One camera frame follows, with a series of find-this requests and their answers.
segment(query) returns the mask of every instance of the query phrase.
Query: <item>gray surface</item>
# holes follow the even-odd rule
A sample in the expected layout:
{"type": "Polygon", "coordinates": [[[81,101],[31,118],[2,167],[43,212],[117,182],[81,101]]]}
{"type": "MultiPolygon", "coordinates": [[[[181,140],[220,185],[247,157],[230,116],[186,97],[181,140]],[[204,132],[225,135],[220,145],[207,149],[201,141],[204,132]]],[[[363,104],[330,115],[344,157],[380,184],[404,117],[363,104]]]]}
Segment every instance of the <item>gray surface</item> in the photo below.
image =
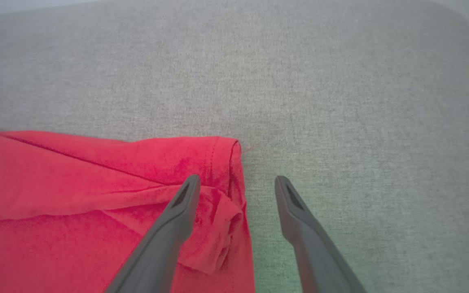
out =
{"type": "Polygon", "coordinates": [[[372,292],[469,292],[469,25],[431,2],[111,0],[0,16],[0,128],[246,149],[257,292],[286,175],[372,292]]]}

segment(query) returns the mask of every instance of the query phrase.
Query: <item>textured gray fabric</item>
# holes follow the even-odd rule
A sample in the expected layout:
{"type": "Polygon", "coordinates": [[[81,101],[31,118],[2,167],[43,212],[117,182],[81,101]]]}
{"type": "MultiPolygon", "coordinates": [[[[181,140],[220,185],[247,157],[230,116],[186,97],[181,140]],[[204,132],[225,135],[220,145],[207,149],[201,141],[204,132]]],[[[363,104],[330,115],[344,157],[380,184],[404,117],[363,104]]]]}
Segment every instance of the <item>textured gray fabric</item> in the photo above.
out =
{"type": "Polygon", "coordinates": [[[257,292],[288,176],[369,292],[469,292],[469,25],[430,2],[111,0],[0,16],[0,128],[240,139],[257,292]]]}

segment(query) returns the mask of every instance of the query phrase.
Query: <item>wrinkled fabric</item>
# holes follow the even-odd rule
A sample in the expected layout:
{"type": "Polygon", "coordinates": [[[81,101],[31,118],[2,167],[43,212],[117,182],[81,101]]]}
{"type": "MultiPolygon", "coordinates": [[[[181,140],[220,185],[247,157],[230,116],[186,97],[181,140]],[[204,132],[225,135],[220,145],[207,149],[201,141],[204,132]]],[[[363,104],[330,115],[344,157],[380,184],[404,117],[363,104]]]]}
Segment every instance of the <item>wrinkled fabric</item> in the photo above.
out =
{"type": "Polygon", "coordinates": [[[191,174],[171,291],[254,292],[240,144],[0,132],[0,292],[102,292],[191,174]]]}

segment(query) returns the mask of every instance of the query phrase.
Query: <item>red garment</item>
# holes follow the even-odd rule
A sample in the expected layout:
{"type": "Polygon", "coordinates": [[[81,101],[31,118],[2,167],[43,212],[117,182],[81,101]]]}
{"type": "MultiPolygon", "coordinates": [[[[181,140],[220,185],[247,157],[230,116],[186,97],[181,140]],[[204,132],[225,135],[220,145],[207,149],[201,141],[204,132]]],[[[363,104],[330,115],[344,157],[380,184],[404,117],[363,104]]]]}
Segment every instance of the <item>red garment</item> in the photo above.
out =
{"type": "Polygon", "coordinates": [[[106,289],[180,185],[202,187],[172,292],[254,292],[240,144],[0,132],[0,293],[106,289]]]}

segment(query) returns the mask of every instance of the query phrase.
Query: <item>red fabric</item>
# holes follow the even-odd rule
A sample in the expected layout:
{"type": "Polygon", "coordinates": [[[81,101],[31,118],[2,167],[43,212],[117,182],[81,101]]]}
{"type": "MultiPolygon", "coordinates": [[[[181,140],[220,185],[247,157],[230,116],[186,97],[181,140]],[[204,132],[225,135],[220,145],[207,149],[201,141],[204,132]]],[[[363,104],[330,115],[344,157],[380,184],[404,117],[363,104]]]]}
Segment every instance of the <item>red fabric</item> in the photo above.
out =
{"type": "Polygon", "coordinates": [[[184,180],[202,187],[172,292],[254,292],[240,145],[0,132],[0,292],[102,292],[184,180]]]}

